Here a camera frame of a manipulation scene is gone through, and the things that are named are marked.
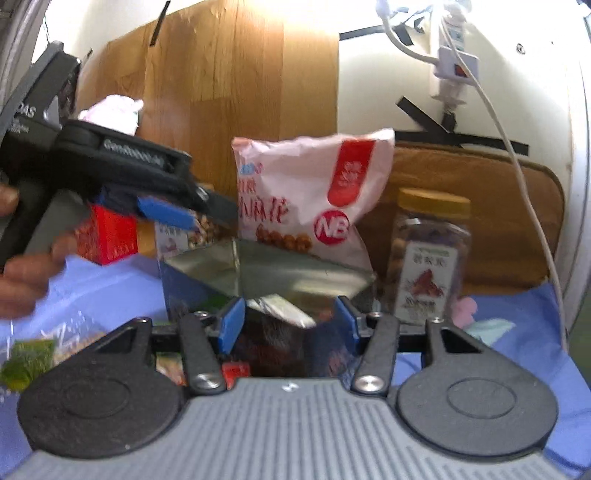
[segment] white wall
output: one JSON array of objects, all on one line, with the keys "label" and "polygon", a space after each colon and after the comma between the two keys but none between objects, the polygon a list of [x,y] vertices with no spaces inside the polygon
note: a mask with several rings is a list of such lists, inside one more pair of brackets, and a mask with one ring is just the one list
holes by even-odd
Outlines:
[{"label": "white wall", "polygon": [[[168,13],[202,0],[173,0]],[[64,50],[83,58],[92,48],[99,51],[110,40],[156,20],[164,0],[52,0],[47,9],[51,41],[61,41]],[[43,29],[33,60],[45,49]]]},{"label": "white wall", "polygon": [[[481,84],[510,138],[529,144],[530,160],[550,167],[568,191],[571,138],[565,72],[572,61],[567,52],[572,48],[568,29],[573,27],[556,21],[568,17],[556,8],[558,3],[473,0],[466,49],[480,57]],[[427,47],[426,37],[413,39]],[[525,55],[517,53],[518,43]],[[428,95],[429,77],[428,65],[402,54],[383,34],[342,41],[339,129],[418,129],[396,107],[402,96],[440,121],[442,104]],[[467,100],[457,110],[456,131],[499,137],[474,89]]]},{"label": "white wall", "polygon": [[[259,1],[340,32],[379,23],[374,0]],[[482,84],[509,136],[529,144],[530,159],[549,166],[568,191],[571,136],[565,69],[572,59],[571,23],[557,8],[563,2],[574,0],[472,0],[466,48],[481,58]],[[169,12],[193,3],[173,0]],[[164,0],[53,0],[47,22],[52,40],[63,41],[66,51],[83,57],[90,48],[98,51],[107,41],[156,19],[163,5]],[[414,39],[427,46],[427,35]],[[525,47],[525,55],[516,52],[517,43]],[[402,96],[439,120],[441,103],[428,95],[429,75],[427,65],[400,53],[383,34],[342,41],[339,129],[416,128],[396,107]],[[467,97],[468,104],[457,112],[456,131],[497,137],[476,92],[471,89]]]}]

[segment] finger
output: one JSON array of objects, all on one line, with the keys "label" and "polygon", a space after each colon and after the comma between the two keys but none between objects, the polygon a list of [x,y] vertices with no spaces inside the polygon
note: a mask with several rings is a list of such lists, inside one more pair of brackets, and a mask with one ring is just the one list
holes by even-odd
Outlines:
[{"label": "finger", "polygon": [[12,304],[5,302],[0,304],[0,319],[14,320],[30,315],[35,310],[35,302],[27,304]]},{"label": "finger", "polygon": [[68,255],[73,255],[78,251],[76,237],[71,233],[60,236],[51,248],[51,257],[55,263],[64,264]]},{"label": "finger", "polygon": [[29,285],[23,282],[0,278],[0,305],[28,307],[47,294],[43,286]]},{"label": "finger", "polygon": [[51,254],[19,255],[6,262],[4,277],[46,289],[49,279],[61,272],[64,265],[53,260]]},{"label": "finger", "polygon": [[18,204],[18,190],[0,184],[0,217],[14,213]]}]

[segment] wooden cabinet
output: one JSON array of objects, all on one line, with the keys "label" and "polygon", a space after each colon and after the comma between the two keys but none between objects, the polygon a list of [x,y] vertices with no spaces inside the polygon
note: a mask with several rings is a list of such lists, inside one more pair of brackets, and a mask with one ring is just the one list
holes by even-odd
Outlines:
[{"label": "wooden cabinet", "polygon": [[338,33],[271,4],[209,0],[168,15],[153,47],[155,21],[111,41],[83,68],[78,110],[114,93],[143,99],[138,135],[189,152],[200,180],[235,197],[233,137],[336,132]]}]

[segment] pink fabric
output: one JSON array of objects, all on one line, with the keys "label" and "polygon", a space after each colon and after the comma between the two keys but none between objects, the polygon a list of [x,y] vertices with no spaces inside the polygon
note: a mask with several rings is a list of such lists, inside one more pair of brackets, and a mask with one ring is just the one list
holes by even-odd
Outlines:
[{"label": "pink fabric", "polygon": [[468,327],[474,323],[473,315],[477,309],[476,302],[470,297],[459,299],[452,308],[453,324],[461,329]]}]

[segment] metal screw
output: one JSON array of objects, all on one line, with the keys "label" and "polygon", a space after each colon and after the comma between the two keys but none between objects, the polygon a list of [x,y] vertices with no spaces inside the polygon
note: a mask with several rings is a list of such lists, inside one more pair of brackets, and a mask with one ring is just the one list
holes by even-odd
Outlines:
[{"label": "metal screw", "polygon": [[386,383],[375,375],[364,375],[355,380],[355,388],[366,393],[373,393],[382,390]]},{"label": "metal screw", "polygon": [[195,378],[195,386],[203,390],[213,390],[222,385],[222,377],[218,374],[199,374]]},{"label": "metal screw", "polygon": [[289,382],[287,385],[282,385],[281,388],[288,393],[292,393],[298,390],[300,387],[293,382]]}]

